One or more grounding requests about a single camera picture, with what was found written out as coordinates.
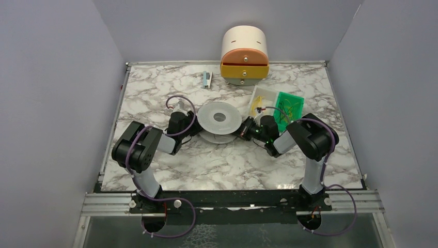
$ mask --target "marble surface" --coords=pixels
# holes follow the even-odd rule
[[[213,71],[211,89],[201,88],[205,70]],[[258,85],[303,97],[303,115],[314,113],[336,130],[340,141],[327,164],[327,185],[362,187],[323,65],[271,64],[268,77]],[[113,144],[134,120],[165,129],[171,110],[166,109],[164,103],[172,95],[187,96],[197,109],[208,102],[227,102],[246,118],[253,89],[253,86],[226,84],[220,76],[219,65],[133,66]],[[156,152],[151,167],[165,190],[297,189],[304,177],[304,163],[305,157],[298,147],[272,158],[252,142],[236,139],[229,144],[215,145],[197,135],[175,156]],[[102,190],[134,189],[127,172],[108,158]]]

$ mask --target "green container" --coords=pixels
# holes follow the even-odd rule
[[[286,112],[291,121],[297,120],[301,118],[301,111],[303,110],[304,106],[304,98],[280,92],[280,94],[278,94],[277,103],[275,106]],[[275,122],[278,124],[278,130],[280,132],[285,131],[288,123],[284,115],[280,111],[275,110],[274,118]]]

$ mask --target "gray backdrop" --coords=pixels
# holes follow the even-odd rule
[[[329,63],[397,247],[436,247],[438,2],[365,0]]]
[[[328,60],[362,0],[93,0],[123,58],[220,60],[222,37],[254,25],[270,60]]]
[[[71,247],[124,61],[90,0],[2,0],[0,37],[0,247]]]

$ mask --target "purple hose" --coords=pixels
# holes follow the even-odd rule
[[[171,97],[167,98],[167,101],[166,101],[166,107],[169,108],[169,106],[167,105],[167,103],[169,102],[170,99],[175,98],[175,97],[182,98],[182,99],[186,99],[187,102],[190,103],[190,105],[192,106],[192,109],[193,109],[193,119],[192,119],[192,122],[190,122],[190,124],[189,124],[184,130],[182,130],[181,132],[178,132],[178,133],[171,133],[171,134],[167,133],[166,136],[168,136],[168,137],[174,137],[174,136],[178,136],[178,135],[180,135],[180,134],[185,133],[190,127],[192,127],[192,125],[193,125],[193,123],[195,123],[195,119],[196,119],[196,109],[195,109],[195,105],[193,104],[193,102],[191,102],[191,101],[190,101],[187,97],[185,97],[185,96],[175,95],[175,96],[171,96]]]
[[[156,202],[165,202],[165,201],[168,201],[168,200],[181,200],[181,201],[184,201],[184,202],[186,202],[186,203],[188,203],[188,204],[190,205],[190,207],[192,208],[192,211],[193,211],[193,221],[192,221],[192,224],[190,225],[190,227],[189,227],[186,231],[184,231],[184,232],[182,232],[182,233],[180,233],[180,234],[177,234],[177,235],[170,235],[170,236],[167,236],[167,235],[161,235],[161,234],[152,234],[152,233],[150,233],[150,232],[144,230],[145,233],[150,234],[150,235],[153,235],[153,236],[157,236],[157,237],[160,237],[160,238],[178,238],[178,237],[181,237],[181,236],[186,235],[186,234],[187,234],[189,231],[191,231],[191,230],[193,229],[193,227],[195,226],[195,222],[196,222],[196,211],[195,211],[195,207],[193,206],[193,204],[192,204],[189,200],[187,200],[187,199],[184,199],[184,198],[178,198],[178,197],[173,197],[173,198],[163,198],[163,199],[155,199],[155,198],[150,197],[148,194],[146,194],[146,192],[144,192],[144,191],[140,188],[140,186],[138,185],[137,181],[136,181],[135,178],[134,178],[134,173],[132,172],[132,169],[131,169],[131,167],[129,166],[129,157],[131,156],[131,153],[132,153],[132,150],[134,149],[135,144],[137,144],[138,140],[140,139],[140,136],[141,136],[146,130],[148,130],[148,129],[150,129],[150,128],[152,128],[152,126],[144,127],[144,128],[143,128],[143,129],[137,134],[137,136],[135,137],[135,139],[134,139],[134,141],[132,142],[131,146],[129,147],[128,154],[127,154],[127,156],[126,156],[126,159],[125,159],[125,161],[124,161],[124,164],[126,165],[126,169],[128,170],[129,174],[133,177],[133,178],[132,178],[132,181],[134,182],[135,187],[139,190],[139,193],[140,193],[142,196],[144,196],[144,197],[146,197],[146,198],[148,198],[149,200],[152,200],[152,201],[154,201],[154,202],[155,202],[155,201],[156,201]]]
[[[335,151],[335,146],[336,146],[335,135],[333,135],[333,132],[330,130],[330,128],[326,124],[324,124],[318,120],[301,118],[301,119],[298,119],[296,121],[299,121],[299,120],[310,121],[310,122],[314,122],[314,123],[321,125],[323,128],[325,128],[327,130],[327,132],[330,134],[330,137],[332,138],[332,145],[331,145],[330,150],[328,151],[327,155],[325,156],[324,161],[322,162],[321,176],[319,178],[319,181],[322,184],[324,184],[324,173],[325,173],[325,168],[327,167],[327,161],[329,160],[329,157],[332,154],[332,152]]]
[[[326,188],[330,189],[332,187],[340,187],[342,190],[344,190],[350,196],[351,201],[353,202],[353,207],[354,207],[354,217],[353,217],[353,221],[351,222],[351,224],[347,228],[345,228],[344,230],[342,230],[340,232],[336,232],[334,234],[325,234],[323,232],[320,233],[320,232],[317,232],[317,231],[314,231],[314,230],[307,229],[306,227],[303,226],[303,224],[301,224],[301,222],[298,221],[299,225],[301,225],[303,227],[303,230],[308,231],[309,233],[312,233],[312,234],[331,237],[331,236],[342,235],[342,234],[348,232],[349,230],[351,230],[353,228],[354,223],[356,223],[356,219],[357,219],[357,207],[356,207],[356,201],[354,200],[353,195],[351,195],[351,193],[346,188],[342,187],[339,184],[332,184],[330,186],[327,186]]]

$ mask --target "purple cable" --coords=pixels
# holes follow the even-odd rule
[[[330,137],[332,139],[332,145],[330,147],[330,150],[328,151],[327,155],[324,158],[324,161],[322,162],[321,176],[319,178],[319,181],[321,183],[324,183],[324,173],[325,173],[325,168],[327,167],[327,161],[329,160],[329,157],[332,154],[332,152],[335,151],[335,146],[336,146],[335,135],[333,135],[333,132],[330,130],[330,128],[326,124],[324,124],[318,120],[301,118],[301,119],[298,119],[296,121],[299,121],[299,120],[310,121],[310,122],[314,122],[314,123],[321,125],[323,128],[325,128],[327,130],[327,132],[330,134]]]
[[[330,186],[328,186],[328,187],[326,187],[326,188],[327,188],[327,189],[330,189],[330,188],[332,188],[332,187],[340,187],[341,189],[343,189],[343,190],[344,190],[344,191],[350,196],[351,201],[353,202],[353,207],[354,207],[354,218],[353,218],[353,221],[351,222],[351,224],[350,224],[347,228],[345,228],[344,230],[342,230],[342,231],[340,231],[340,232],[336,232],[336,233],[334,233],[334,234],[325,234],[325,233],[323,233],[323,232],[320,233],[320,232],[318,232],[318,231],[314,231],[314,230],[307,229],[306,227],[303,226],[303,224],[301,224],[301,222],[298,221],[299,225],[301,225],[301,226],[303,227],[303,230],[305,230],[305,231],[307,231],[307,232],[309,232],[309,233],[312,233],[312,234],[316,234],[316,235],[320,235],[320,236],[331,237],[331,236],[339,236],[339,235],[342,235],[342,234],[348,232],[350,229],[353,228],[354,223],[356,223],[356,219],[357,219],[357,207],[356,207],[356,201],[354,200],[353,195],[351,195],[351,193],[350,193],[346,188],[342,187],[342,186],[339,185],[339,184],[332,184],[332,185],[330,185]]]
[[[190,227],[189,227],[186,231],[184,231],[184,232],[182,232],[182,233],[180,233],[180,234],[177,234],[177,235],[170,235],[170,236],[167,236],[167,235],[161,235],[161,234],[153,234],[153,233],[148,232],[146,229],[144,229],[144,232],[145,232],[145,233],[150,234],[150,235],[152,235],[152,236],[157,236],[157,237],[160,237],[160,238],[178,238],[178,237],[181,237],[181,236],[186,235],[186,234],[187,234],[189,231],[191,231],[191,230],[193,229],[193,227],[195,226],[195,222],[196,222],[196,211],[195,211],[195,207],[193,206],[193,204],[192,204],[189,200],[184,199],[184,198],[179,198],[179,197],[163,198],[163,199],[155,199],[155,198],[150,197],[150,196],[149,196],[148,194],[146,194],[146,192],[144,192],[144,191],[141,189],[141,187],[138,185],[138,183],[136,182],[136,180],[135,180],[135,178],[134,178],[134,173],[132,172],[132,169],[131,169],[131,167],[129,166],[129,157],[131,156],[131,153],[132,153],[132,150],[134,149],[135,144],[137,144],[138,140],[140,139],[140,136],[141,136],[146,130],[148,130],[148,129],[150,129],[150,128],[152,128],[152,126],[146,126],[146,127],[144,127],[144,128],[143,128],[143,129],[137,134],[137,136],[135,137],[135,139],[134,139],[134,141],[132,142],[131,146],[129,147],[128,154],[127,154],[127,156],[126,156],[126,159],[125,159],[125,161],[124,161],[124,164],[126,165],[126,169],[128,170],[129,174],[132,176],[132,181],[134,182],[135,187],[139,190],[139,193],[140,193],[142,196],[144,196],[144,197],[146,197],[147,199],[152,200],[152,201],[154,201],[154,202],[155,202],[155,201],[156,201],[156,202],[165,202],[165,201],[168,201],[168,200],[181,200],[181,201],[184,201],[184,202],[186,202],[186,203],[188,203],[188,204],[190,205],[190,207],[192,208],[192,211],[193,211],[193,221],[192,221],[192,224],[190,225]]]
[[[185,133],[190,127],[192,127],[192,125],[193,125],[193,123],[195,123],[195,119],[196,119],[196,109],[195,109],[195,105],[193,104],[193,102],[191,102],[191,101],[190,101],[187,97],[185,97],[185,96],[175,95],[175,96],[171,96],[171,97],[167,98],[167,101],[166,101],[166,107],[167,107],[167,108],[170,108],[170,107],[167,105],[167,103],[169,102],[170,99],[175,98],[175,97],[182,98],[182,99],[186,99],[187,102],[190,103],[190,105],[192,106],[192,109],[193,109],[193,119],[192,119],[192,122],[190,122],[190,124],[189,124],[184,130],[182,130],[181,132],[178,132],[178,133],[171,133],[171,134],[167,133],[166,136],[168,136],[168,137],[174,137],[174,136],[178,136],[178,135],[180,135],[180,134]]]

